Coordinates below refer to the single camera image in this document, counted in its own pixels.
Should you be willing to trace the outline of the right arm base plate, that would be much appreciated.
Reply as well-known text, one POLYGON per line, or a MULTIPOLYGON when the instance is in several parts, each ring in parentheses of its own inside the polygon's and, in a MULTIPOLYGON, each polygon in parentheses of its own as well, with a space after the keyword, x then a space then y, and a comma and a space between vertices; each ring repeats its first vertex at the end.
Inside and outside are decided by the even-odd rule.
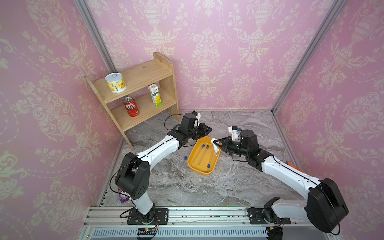
POLYGON ((251 225, 274 225, 282 226, 291 224, 289 218, 278 218, 274 213, 263 208, 248 208, 247 216, 251 225))

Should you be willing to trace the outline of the white wiping cloth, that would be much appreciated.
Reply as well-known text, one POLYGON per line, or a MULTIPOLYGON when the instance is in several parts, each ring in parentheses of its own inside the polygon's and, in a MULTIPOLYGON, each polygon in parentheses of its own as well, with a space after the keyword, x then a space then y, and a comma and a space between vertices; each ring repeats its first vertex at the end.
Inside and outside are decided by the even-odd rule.
POLYGON ((216 138, 212 138, 211 140, 211 143, 212 143, 212 146, 213 146, 213 149, 214 149, 214 153, 215 153, 215 156, 218 157, 219 156, 219 152, 220 152, 220 142, 218 139, 216 138))

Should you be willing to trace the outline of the yellow plastic basin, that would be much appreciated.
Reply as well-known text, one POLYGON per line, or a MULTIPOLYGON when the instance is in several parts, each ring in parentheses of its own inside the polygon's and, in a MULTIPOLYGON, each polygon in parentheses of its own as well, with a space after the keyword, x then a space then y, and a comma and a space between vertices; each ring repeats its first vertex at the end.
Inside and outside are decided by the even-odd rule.
POLYGON ((216 164, 218 162, 220 153, 221 153, 221 150, 220 150, 219 156, 214 158, 214 160, 212 161, 211 167, 208 169, 207 168, 208 161, 209 161, 209 158, 213 152, 213 146, 212 146, 211 140, 212 140, 212 138, 210 138, 210 137, 203 137, 203 138, 197 140, 197 143, 195 144, 191 154, 188 157, 188 166, 190 167, 190 169, 192 171, 200 174, 200 175, 203 175, 203 176, 209 176, 214 171, 216 164), (207 155, 204 158, 202 164, 199 167, 197 167, 195 164, 195 158, 196 158, 197 154, 199 153, 199 150, 202 148, 203 144, 209 145, 210 148, 209 148, 207 155))

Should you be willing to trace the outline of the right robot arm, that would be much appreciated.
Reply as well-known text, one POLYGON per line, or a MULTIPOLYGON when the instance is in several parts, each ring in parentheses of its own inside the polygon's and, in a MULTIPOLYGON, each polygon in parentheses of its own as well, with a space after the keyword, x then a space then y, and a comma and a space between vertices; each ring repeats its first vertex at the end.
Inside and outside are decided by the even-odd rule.
POLYGON ((331 233, 349 214, 348 206, 333 180, 312 177, 280 161, 261 149, 256 137, 242 137, 236 142, 228 136, 212 143, 215 150, 245 157, 251 167, 280 180, 303 197, 302 201, 270 200, 264 206, 265 216, 310 222, 318 230, 331 233))

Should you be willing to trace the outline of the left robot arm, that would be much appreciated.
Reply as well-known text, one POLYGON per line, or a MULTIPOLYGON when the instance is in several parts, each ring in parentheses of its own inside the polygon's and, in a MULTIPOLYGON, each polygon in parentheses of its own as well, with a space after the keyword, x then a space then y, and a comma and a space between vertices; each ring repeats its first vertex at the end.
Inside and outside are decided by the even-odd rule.
POLYGON ((200 122, 200 118, 196 111, 184 114, 181 123, 169 129, 160 142, 141 153, 127 153, 113 175, 115 185, 130 198, 134 213, 143 224, 153 224, 158 219, 155 204, 147 193, 151 170, 190 139, 197 141, 212 131, 211 127, 200 122))

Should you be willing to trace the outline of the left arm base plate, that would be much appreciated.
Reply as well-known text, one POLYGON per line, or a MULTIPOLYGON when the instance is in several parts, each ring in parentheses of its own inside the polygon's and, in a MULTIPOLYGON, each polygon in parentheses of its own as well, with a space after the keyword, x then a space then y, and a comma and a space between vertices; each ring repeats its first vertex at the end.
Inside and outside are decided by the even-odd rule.
POLYGON ((131 208, 127 225, 167 225, 168 217, 169 209, 167 208, 152 208, 146 215, 140 213, 135 208, 131 208))

